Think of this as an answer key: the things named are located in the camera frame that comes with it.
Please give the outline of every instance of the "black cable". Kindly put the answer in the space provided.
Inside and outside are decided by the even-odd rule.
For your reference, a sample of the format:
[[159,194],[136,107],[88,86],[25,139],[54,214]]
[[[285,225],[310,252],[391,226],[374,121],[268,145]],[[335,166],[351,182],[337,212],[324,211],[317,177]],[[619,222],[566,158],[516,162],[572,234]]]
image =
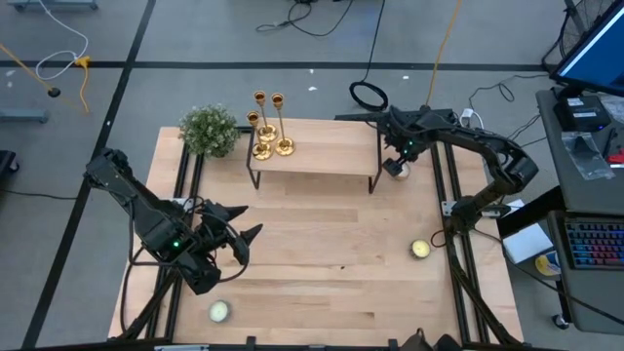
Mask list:
[[545,137],[541,137],[541,138],[539,138],[539,139],[537,139],[537,140],[534,140],[534,141],[531,141],[531,142],[527,142],[526,144],[522,144],[522,145],[520,145],[520,147],[525,148],[525,147],[527,147],[527,146],[529,146],[529,145],[533,145],[533,144],[535,144],[536,142],[539,142],[539,141],[541,141],[541,140],[545,140],[545,139],[546,139],[546,136],[545,136]]
[[[299,16],[296,19],[293,19],[293,11],[294,9],[298,6],[298,5],[304,5],[307,7],[307,12],[302,15]],[[308,34],[310,36],[313,37],[324,37],[324,36],[328,36],[330,34],[332,34],[336,28],[338,28],[338,26],[340,25],[340,23],[342,22],[342,20],[344,20],[345,16],[347,16],[347,13],[349,12],[349,10],[351,9],[351,5],[353,5],[353,0],[349,0],[349,5],[347,5],[347,8],[344,10],[344,13],[342,13],[342,16],[340,17],[340,19],[336,22],[336,24],[326,33],[314,33],[311,31],[308,31],[306,29],[301,28],[300,26],[296,25],[296,23],[300,20],[304,20],[306,19],[308,16],[310,16],[310,14],[312,13],[312,4],[307,3],[307,2],[300,2],[300,1],[295,1],[294,4],[292,4],[291,8],[289,9],[289,14],[288,17],[285,21],[278,23],[278,24],[261,24],[259,26],[257,26],[255,28],[256,32],[269,32],[269,31],[273,31],[273,30],[278,30],[278,29],[283,29],[288,27],[289,25],[291,25],[292,27],[294,27],[295,29],[297,29],[298,31]]]
[[308,16],[310,15],[310,12],[312,12],[312,5],[310,5],[310,4],[305,4],[305,5],[307,5],[307,6],[310,8],[310,11],[309,11],[309,12],[305,15],[305,17],[304,17],[303,19],[291,19],[291,15],[293,14],[293,10],[294,10],[294,8],[295,8],[297,5],[299,5],[299,3],[298,3],[298,2],[295,2],[295,3],[292,5],[291,9],[289,10],[289,16],[288,16],[288,22],[289,22],[289,24],[290,24],[290,25],[292,25],[293,27],[295,27],[296,29],[298,29],[299,31],[301,31],[301,32],[305,33],[305,34],[308,34],[308,35],[311,35],[311,36],[314,36],[314,37],[324,37],[324,36],[328,36],[328,35],[332,34],[332,32],[334,32],[334,31],[335,31],[335,29],[336,29],[336,28],[338,28],[338,26],[340,25],[340,23],[342,22],[342,20],[344,20],[344,17],[345,17],[345,16],[347,16],[347,13],[349,12],[349,9],[351,9],[351,5],[353,5],[353,0],[349,0],[349,5],[347,5],[347,8],[344,10],[344,13],[342,14],[342,16],[340,17],[340,19],[338,20],[338,22],[337,22],[337,23],[333,26],[333,28],[332,28],[332,29],[330,29],[330,31],[328,31],[327,33],[321,33],[321,34],[319,34],[319,33],[313,33],[313,32],[311,32],[311,31],[305,30],[305,29],[303,29],[303,28],[301,28],[300,26],[298,26],[298,25],[296,25],[296,24],[295,24],[298,20],[303,20],[303,19],[305,19],[306,17],[308,17]]
[[[356,102],[358,102],[358,104],[362,106],[366,111],[370,111],[370,112],[381,112],[381,111],[384,111],[386,108],[388,108],[388,95],[386,95],[386,93],[381,88],[371,83],[365,82],[367,78],[369,77],[369,71],[371,70],[372,54],[374,53],[374,47],[375,47],[375,44],[377,43],[377,34],[379,33],[379,25],[381,24],[381,16],[383,15],[383,8],[385,7],[385,5],[386,5],[386,0],[382,0],[381,9],[379,10],[379,17],[377,18],[377,27],[374,30],[374,37],[372,38],[372,47],[370,48],[369,63],[367,64],[367,72],[365,73],[364,78],[362,78],[361,81],[353,82],[349,86],[349,93],[351,94],[351,98],[354,99]],[[373,93],[377,94],[382,99],[382,103],[380,105],[373,105],[373,104],[364,102],[355,94],[356,87],[369,88]]]
[[440,233],[444,233],[444,232],[445,232],[445,230],[444,230],[444,229],[440,229],[440,230],[438,230],[437,232],[435,232],[435,233],[431,234],[431,238],[429,238],[429,242],[431,243],[431,246],[432,246],[432,247],[434,247],[434,248],[438,248],[438,249],[439,249],[439,248],[443,248],[444,246],[446,246],[446,245],[447,245],[447,243],[446,243],[446,242],[442,243],[441,245],[436,245],[436,244],[433,242],[433,239],[436,237],[436,235],[438,235],[438,234],[440,234]]
[[[485,236],[485,237],[487,237],[487,238],[490,238],[491,240],[493,240],[493,241],[497,242],[498,244],[500,244],[501,246],[503,246],[503,241],[502,241],[502,240],[500,240],[500,238],[497,238],[497,237],[495,237],[495,236],[493,236],[493,235],[491,235],[491,234],[487,234],[487,233],[485,233],[485,232],[483,232],[483,231],[481,231],[481,230],[479,230],[479,229],[476,229],[476,228],[475,228],[475,229],[473,229],[473,231],[474,231],[475,233],[477,233],[477,234],[480,234],[480,235],[482,235],[482,236]],[[617,317],[615,317],[615,316],[613,316],[613,315],[611,315],[611,314],[609,314],[609,313],[607,313],[607,312],[604,312],[603,310],[601,310],[601,309],[599,309],[599,308],[596,308],[596,307],[594,307],[594,306],[592,306],[592,305],[590,305],[590,304],[588,304],[588,303],[586,303],[586,302],[583,302],[583,301],[581,301],[580,299],[578,299],[578,298],[576,298],[576,297],[574,297],[574,296],[570,295],[569,293],[562,292],[562,291],[560,291],[560,290],[559,290],[559,289],[557,289],[557,288],[553,288],[553,287],[551,287],[548,283],[544,282],[544,281],[543,281],[543,280],[541,280],[539,277],[535,276],[534,274],[532,274],[532,273],[528,272],[527,270],[525,270],[523,267],[521,267],[521,266],[517,265],[516,263],[514,263],[514,262],[511,260],[511,258],[509,258],[509,256],[507,255],[507,251],[505,250],[504,246],[502,247],[502,251],[503,251],[503,256],[505,257],[505,259],[506,259],[506,260],[507,260],[507,261],[508,261],[508,262],[509,262],[512,266],[516,267],[517,269],[519,269],[519,270],[520,270],[520,271],[522,271],[523,273],[527,274],[529,277],[531,277],[532,279],[534,279],[537,283],[539,283],[539,284],[543,285],[544,287],[546,287],[546,288],[548,288],[548,289],[552,290],[552,291],[553,291],[553,292],[555,292],[555,293],[558,293],[559,295],[561,295],[561,296],[563,296],[563,297],[565,297],[565,298],[567,298],[567,299],[570,299],[570,300],[572,300],[572,301],[574,301],[574,302],[578,303],[579,305],[581,305],[581,306],[583,306],[583,307],[585,307],[585,308],[589,309],[589,310],[590,310],[590,311],[592,311],[592,312],[598,313],[598,314],[600,314],[601,316],[606,317],[606,318],[609,318],[609,320],[611,320],[611,321],[613,321],[613,322],[615,322],[615,323],[617,323],[617,324],[619,324],[619,325],[623,325],[623,326],[624,326],[624,321],[623,321],[623,320],[621,320],[621,319],[619,319],[619,318],[617,318]]]
[[519,75],[519,74],[514,74],[511,77],[505,78],[503,80],[501,80],[500,82],[489,86],[489,87],[479,87],[477,89],[475,89],[475,91],[472,93],[472,95],[470,97],[468,97],[468,104],[470,105],[470,108],[472,108],[473,110],[475,110],[475,106],[472,102],[472,98],[475,97],[475,95],[480,92],[480,91],[487,91],[487,90],[492,90],[495,88],[498,88],[498,92],[503,96],[503,98],[505,100],[507,100],[507,102],[514,102],[516,100],[516,96],[514,95],[514,93],[511,91],[511,89],[509,89],[509,87],[507,87],[507,83],[511,82],[512,80],[519,78],[519,79],[532,79],[532,78],[537,78],[537,77],[548,77],[548,74],[535,74],[535,75],[530,75],[530,76],[524,76],[524,75]]
[[521,125],[520,127],[518,127],[518,129],[516,129],[514,132],[512,132],[512,134],[508,135],[507,138],[510,138],[512,140],[516,140],[520,134],[522,134],[524,131],[526,131],[530,126],[532,126],[533,124],[535,124],[535,122],[537,122],[537,120],[539,120],[539,118],[541,117],[540,114],[536,114],[533,117],[531,117],[528,122],[526,122],[525,124]]
[[22,195],[22,196],[45,197],[45,198],[54,199],[54,200],[76,200],[77,199],[77,197],[64,197],[64,196],[39,194],[39,193],[25,193],[21,191],[13,191],[13,190],[7,190],[7,189],[0,189],[0,192],[6,192],[9,194]]
[[[133,257],[133,260],[136,260],[140,253],[143,252],[143,248],[138,249]],[[119,307],[119,324],[121,326],[121,331],[126,332],[126,292],[128,291],[128,277],[130,276],[130,271],[133,269],[132,262],[128,262],[128,267],[126,267],[126,275],[124,276],[124,284],[121,288],[121,304]]]
[[[293,10],[294,6],[296,6],[296,5],[297,5],[297,3],[292,5],[291,9],[289,10],[289,16],[290,16],[291,11]],[[303,20],[303,19],[307,18],[312,13],[312,5],[310,5],[308,3],[302,3],[302,5],[307,5],[307,7],[308,7],[308,12],[305,15],[303,15],[301,17],[298,17],[296,19],[287,19],[287,20],[285,20],[285,21],[283,21],[281,23],[278,23],[278,24],[261,24],[261,25],[259,25],[259,26],[257,26],[255,28],[255,31],[261,33],[261,32],[273,31],[273,30],[277,30],[277,29],[283,29],[283,28],[286,28],[289,25],[291,25],[291,24],[293,24],[293,23],[295,23],[297,21],[300,21],[300,20]]]
[[[240,235],[240,234],[236,231],[236,229],[234,229],[234,228],[232,227],[232,225],[231,225],[230,223],[228,223],[226,220],[223,220],[223,219],[221,219],[220,217],[218,217],[218,216],[216,216],[216,215],[214,215],[214,214],[202,214],[202,215],[207,215],[207,216],[212,217],[212,218],[214,218],[214,219],[216,219],[216,220],[220,221],[221,223],[225,224],[225,227],[227,228],[228,232],[229,232],[232,236],[234,236],[234,238],[240,238],[240,236],[241,236],[241,235]],[[243,265],[243,268],[241,268],[241,270],[240,270],[238,273],[234,274],[234,275],[233,275],[233,276],[231,276],[231,277],[227,277],[227,278],[220,279],[218,282],[219,282],[219,283],[225,283],[225,282],[229,282],[229,281],[232,281],[232,280],[234,280],[234,279],[236,279],[236,278],[240,277],[240,276],[241,276],[243,273],[245,273],[245,271],[247,270],[247,267],[249,266],[249,262],[250,262],[250,261],[249,261],[249,260],[247,260],[247,261],[245,262],[245,264]]]

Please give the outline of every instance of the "fan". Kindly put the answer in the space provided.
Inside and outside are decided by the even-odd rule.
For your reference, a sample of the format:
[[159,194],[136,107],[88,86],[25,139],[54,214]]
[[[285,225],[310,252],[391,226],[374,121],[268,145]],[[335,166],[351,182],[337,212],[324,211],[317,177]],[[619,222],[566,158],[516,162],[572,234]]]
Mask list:
[[559,32],[559,37],[550,50],[542,58],[542,67],[550,71],[546,64],[546,58],[559,46],[562,58],[574,48],[589,29],[601,19],[605,11],[618,0],[580,0],[574,4],[572,0],[565,1],[564,24]]

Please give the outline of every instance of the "white cable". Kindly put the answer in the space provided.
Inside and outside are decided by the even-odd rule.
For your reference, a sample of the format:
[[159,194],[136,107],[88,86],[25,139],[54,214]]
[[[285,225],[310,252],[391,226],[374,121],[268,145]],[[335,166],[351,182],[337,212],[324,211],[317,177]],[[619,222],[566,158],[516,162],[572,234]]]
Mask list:
[[473,111],[473,114],[475,116],[477,116],[477,118],[479,119],[479,124],[481,125],[481,129],[484,130],[485,129],[485,127],[484,127],[484,120],[481,119],[481,116],[479,115],[479,113],[477,113],[477,111]]
[[[58,20],[56,17],[54,17],[54,16],[52,15],[52,13],[50,12],[50,10],[48,10],[48,8],[46,7],[46,5],[44,5],[44,3],[43,3],[43,1],[42,1],[42,0],[38,0],[38,1],[39,1],[39,4],[41,5],[41,7],[43,8],[43,10],[46,12],[46,14],[47,14],[47,15],[48,15],[48,16],[49,16],[52,20],[54,20],[56,23],[60,24],[60,25],[61,25],[62,27],[64,27],[65,29],[67,29],[67,30],[69,30],[69,31],[71,31],[71,32],[73,32],[73,33],[75,33],[75,34],[78,34],[78,35],[80,35],[83,39],[85,39],[85,48],[82,50],[82,52],[80,53],[80,55],[76,55],[76,53],[74,53],[74,52],[72,52],[72,51],[70,51],[70,50],[63,50],[63,51],[59,51],[59,52],[57,52],[57,53],[53,53],[53,54],[49,55],[48,57],[43,58],[42,60],[40,60],[40,61],[39,61],[39,63],[37,63],[37,66],[35,67],[35,73],[37,74],[37,77],[39,77],[39,78],[40,78],[40,79],[42,79],[42,80],[52,80],[52,79],[55,79],[55,78],[59,77],[61,74],[65,73],[65,71],[66,71],[69,67],[71,67],[71,65],[72,65],[72,64],[74,64],[74,62],[76,62],[76,60],[78,60],[79,58],[81,58],[81,57],[82,57],[82,56],[83,56],[83,55],[87,52],[87,48],[89,47],[89,38],[87,38],[87,36],[85,36],[83,33],[79,32],[79,31],[77,31],[77,30],[75,30],[75,29],[73,29],[73,28],[70,28],[70,27],[69,27],[69,26],[67,26],[65,23],[63,23],[63,22],[61,22],[60,20]],[[45,61],[47,61],[47,60],[49,60],[49,59],[51,59],[51,58],[53,58],[53,57],[56,57],[56,56],[58,56],[58,55],[63,55],[63,54],[70,54],[70,55],[72,55],[72,56],[74,57],[74,60],[72,60],[72,61],[71,61],[71,62],[70,62],[70,63],[69,63],[69,64],[68,64],[68,65],[67,65],[64,69],[62,69],[59,73],[57,73],[57,74],[53,75],[52,77],[43,77],[43,76],[41,76],[41,74],[40,74],[40,72],[39,72],[39,71],[40,71],[40,69],[41,69],[41,65],[42,65]]]
[[[479,119],[479,124],[481,125],[481,129],[485,129],[484,120],[481,118],[479,113],[477,113],[477,111],[473,110],[472,108],[464,108],[464,111],[461,113],[461,117],[459,117],[459,124],[461,125],[461,127],[470,128],[470,119],[472,118],[472,116],[477,116],[477,118]],[[468,123],[466,125],[464,125],[464,119],[468,120]]]

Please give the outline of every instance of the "wooden table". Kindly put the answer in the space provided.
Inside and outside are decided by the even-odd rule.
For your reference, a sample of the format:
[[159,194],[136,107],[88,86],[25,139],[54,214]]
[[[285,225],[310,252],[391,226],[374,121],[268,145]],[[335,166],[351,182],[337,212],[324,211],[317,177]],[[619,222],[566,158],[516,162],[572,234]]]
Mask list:
[[[239,279],[203,295],[183,286],[174,342],[243,344],[254,335],[258,344],[383,346],[389,338],[403,343],[416,328],[423,328],[432,343],[444,333],[459,340],[445,250],[433,249],[419,261],[408,251],[413,240],[428,241],[441,227],[429,152],[411,165],[405,181],[382,175],[373,195],[362,192],[364,179],[349,175],[269,173],[255,190],[245,167],[248,143],[243,136],[230,155],[204,163],[199,195],[225,206],[249,205],[232,222],[235,228],[264,223],[252,245],[251,265]],[[159,197],[172,196],[181,149],[177,129],[163,128],[147,181]],[[384,150],[384,157],[392,154]],[[481,157],[455,148],[455,159],[463,193],[481,190],[487,183]],[[447,169],[443,164],[450,197]],[[493,220],[483,219],[477,227],[497,235]],[[481,236],[473,236],[472,244],[484,300],[522,340],[499,244]],[[224,277],[240,269],[229,249],[219,252],[217,262]],[[151,296],[155,277],[153,267],[133,269],[127,323]],[[230,320],[220,325],[208,316],[217,299],[232,307]],[[472,304],[465,300],[471,317]],[[119,304],[111,336],[120,333],[118,314]],[[157,335],[163,327],[161,322]]]
[[[280,124],[276,118],[267,118],[267,122]],[[362,122],[286,118],[284,126],[286,137],[294,141],[292,155],[273,152],[268,160],[258,161],[252,156],[257,137],[250,138],[247,168],[256,189],[261,172],[270,171],[367,176],[372,194],[381,174],[381,140],[375,129]],[[274,150],[281,137],[270,143]]]

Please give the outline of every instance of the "green artificial plant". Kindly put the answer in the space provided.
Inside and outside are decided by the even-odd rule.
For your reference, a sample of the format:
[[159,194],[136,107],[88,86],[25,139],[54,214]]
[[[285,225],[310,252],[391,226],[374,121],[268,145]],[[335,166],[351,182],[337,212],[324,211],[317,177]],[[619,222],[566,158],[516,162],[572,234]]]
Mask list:
[[179,137],[193,154],[224,157],[240,137],[236,119],[221,105],[193,107],[179,123]]

